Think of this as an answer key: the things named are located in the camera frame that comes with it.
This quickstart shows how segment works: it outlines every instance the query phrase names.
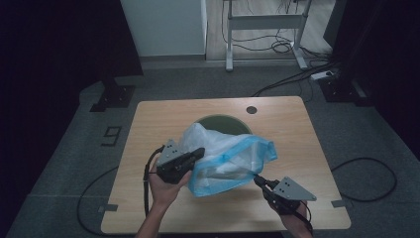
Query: small hole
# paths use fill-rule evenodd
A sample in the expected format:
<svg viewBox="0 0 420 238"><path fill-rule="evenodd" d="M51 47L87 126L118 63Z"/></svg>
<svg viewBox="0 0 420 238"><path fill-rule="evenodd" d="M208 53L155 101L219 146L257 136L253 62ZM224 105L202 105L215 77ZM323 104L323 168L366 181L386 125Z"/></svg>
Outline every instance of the small hole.
<svg viewBox="0 0 420 238"><path fill-rule="evenodd" d="M249 107L247 107L247 112L248 113L250 113L250 114L256 114L257 113L257 107L255 107L255 106L249 106Z"/></svg>

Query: transparent plastic bag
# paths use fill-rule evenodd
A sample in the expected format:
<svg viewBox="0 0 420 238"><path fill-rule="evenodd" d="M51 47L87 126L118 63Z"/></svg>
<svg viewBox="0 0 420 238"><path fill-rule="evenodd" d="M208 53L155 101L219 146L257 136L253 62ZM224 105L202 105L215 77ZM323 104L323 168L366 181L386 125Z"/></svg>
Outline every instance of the transparent plastic bag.
<svg viewBox="0 0 420 238"><path fill-rule="evenodd" d="M179 143L182 151L205 148L198 160L188 188L195 196L207 196L250 182L263 165L277 158L273 142L262 137L244 134L227 135L206 130L201 124L192 124Z"/></svg>

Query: tabletop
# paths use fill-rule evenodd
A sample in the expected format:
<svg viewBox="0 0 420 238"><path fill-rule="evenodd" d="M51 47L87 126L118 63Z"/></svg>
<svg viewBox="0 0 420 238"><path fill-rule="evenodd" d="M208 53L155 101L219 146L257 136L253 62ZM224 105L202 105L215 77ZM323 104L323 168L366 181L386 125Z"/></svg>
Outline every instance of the tabletop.
<svg viewBox="0 0 420 238"><path fill-rule="evenodd" d="M247 111L254 107L254 114ZM136 233L145 220L143 172L149 156L168 139L175 142L200 118L225 114L253 134L273 141L278 159L265 165L266 179L290 177L317 196L309 201L314 229L347 229L351 220L300 97L250 97L140 102L122 155L101 229ZM212 233L285 230L253 182L216 195L194 197L184 187L159 232Z"/></svg>

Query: power strip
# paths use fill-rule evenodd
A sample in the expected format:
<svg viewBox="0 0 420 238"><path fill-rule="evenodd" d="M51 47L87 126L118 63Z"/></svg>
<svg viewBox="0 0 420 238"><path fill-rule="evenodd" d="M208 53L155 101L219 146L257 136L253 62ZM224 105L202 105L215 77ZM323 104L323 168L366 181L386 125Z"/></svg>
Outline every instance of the power strip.
<svg viewBox="0 0 420 238"><path fill-rule="evenodd" d="M314 81L319 80L319 79L332 78L332 77L334 77L334 73L330 70L314 73L311 75L311 79Z"/></svg>

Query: black device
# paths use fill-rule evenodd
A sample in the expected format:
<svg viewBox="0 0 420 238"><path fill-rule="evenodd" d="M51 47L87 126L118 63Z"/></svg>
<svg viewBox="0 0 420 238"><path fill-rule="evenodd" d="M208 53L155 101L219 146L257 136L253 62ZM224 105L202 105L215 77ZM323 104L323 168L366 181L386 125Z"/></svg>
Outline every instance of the black device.
<svg viewBox="0 0 420 238"><path fill-rule="evenodd" d="M205 149L182 153L169 140L157 160L157 175L167 183L178 184L182 177L194 169L195 162L204 157Z"/></svg>
<svg viewBox="0 0 420 238"><path fill-rule="evenodd" d="M259 175L255 175L254 182L262 189L263 198L279 215L296 216L305 223L312 234L313 229L310 219L306 219L296 210L301 204L304 204L303 200L316 200L314 194L289 177L279 181L277 179L267 180Z"/></svg>
<svg viewBox="0 0 420 238"><path fill-rule="evenodd" d="M175 142L169 139L166 145L156 149L145 166L143 176L145 215L149 214L149 169L155 155L160 153L157 159L157 175L166 183L178 184L182 177L194 169L195 162L204 157L205 149L198 148L193 152L182 152Z"/></svg>

